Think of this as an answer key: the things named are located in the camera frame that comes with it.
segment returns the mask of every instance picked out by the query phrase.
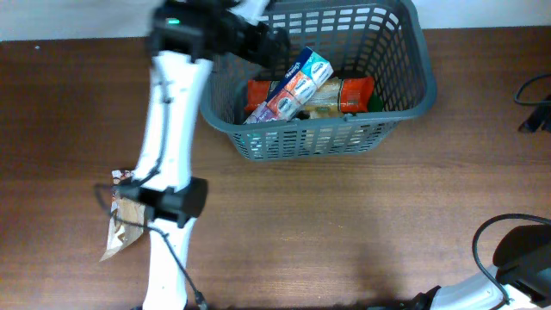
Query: background wall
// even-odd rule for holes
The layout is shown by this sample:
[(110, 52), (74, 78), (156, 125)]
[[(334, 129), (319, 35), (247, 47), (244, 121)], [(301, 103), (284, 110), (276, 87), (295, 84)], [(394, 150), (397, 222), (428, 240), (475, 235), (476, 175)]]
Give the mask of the background wall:
[[(143, 36), (162, 0), (0, 0), (0, 40)], [(423, 28), (551, 25), (551, 0), (413, 0)]]

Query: laundry basket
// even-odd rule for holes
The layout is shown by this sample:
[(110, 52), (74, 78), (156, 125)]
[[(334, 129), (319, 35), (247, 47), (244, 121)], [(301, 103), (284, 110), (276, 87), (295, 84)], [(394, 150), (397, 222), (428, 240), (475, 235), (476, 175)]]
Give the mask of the laundry basket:
[[(232, 54), (218, 57), (201, 102), (206, 121), (227, 133), (248, 159), (369, 151), (400, 121), (424, 114), (436, 99), (427, 46), (410, 0), (287, 0), (275, 3), (262, 21), (288, 30), (288, 58), (262, 71)], [(282, 79), (303, 47), (329, 60), (339, 78), (374, 77), (383, 111), (242, 125), (247, 81)]]

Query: green light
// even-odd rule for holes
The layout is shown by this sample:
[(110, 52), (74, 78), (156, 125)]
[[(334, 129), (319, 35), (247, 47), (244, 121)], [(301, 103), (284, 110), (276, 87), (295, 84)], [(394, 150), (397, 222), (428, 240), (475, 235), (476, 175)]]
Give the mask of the green light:
[(177, 25), (180, 23), (180, 20), (177, 18), (167, 18), (166, 23), (168, 23), (169, 25)]

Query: wood grain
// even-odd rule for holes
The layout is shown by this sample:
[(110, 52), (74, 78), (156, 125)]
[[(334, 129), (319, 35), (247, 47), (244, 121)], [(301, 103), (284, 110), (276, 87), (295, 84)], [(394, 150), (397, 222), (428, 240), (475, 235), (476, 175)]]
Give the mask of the wood grain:
[[(193, 169), (210, 182), (189, 272), (219, 307), (326, 307), (411, 298), (477, 271), (475, 229), (551, 216), (551, 137), (517, 133), (517, 87), (551, 71), (551, 28), (425, 31), (434, 108), (359, 156), (252, 163), (198, 120)], [(91, 186), (132, 167), (148, 101), (142, 40), (0, 44), (0, 308), (129, 309), (149, 244), (104, 263)], [(491, 227), (490, 263), (519, 222)]]

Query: white wall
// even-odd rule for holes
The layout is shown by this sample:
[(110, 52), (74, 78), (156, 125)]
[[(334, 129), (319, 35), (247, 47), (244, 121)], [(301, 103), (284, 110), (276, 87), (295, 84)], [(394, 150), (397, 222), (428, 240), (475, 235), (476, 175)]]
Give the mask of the white wall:
[[(163, 0), (0, 0), (0, 40), (143, 36)], [(423, 28), (551, 25), (551, 0), (413, 0)]]

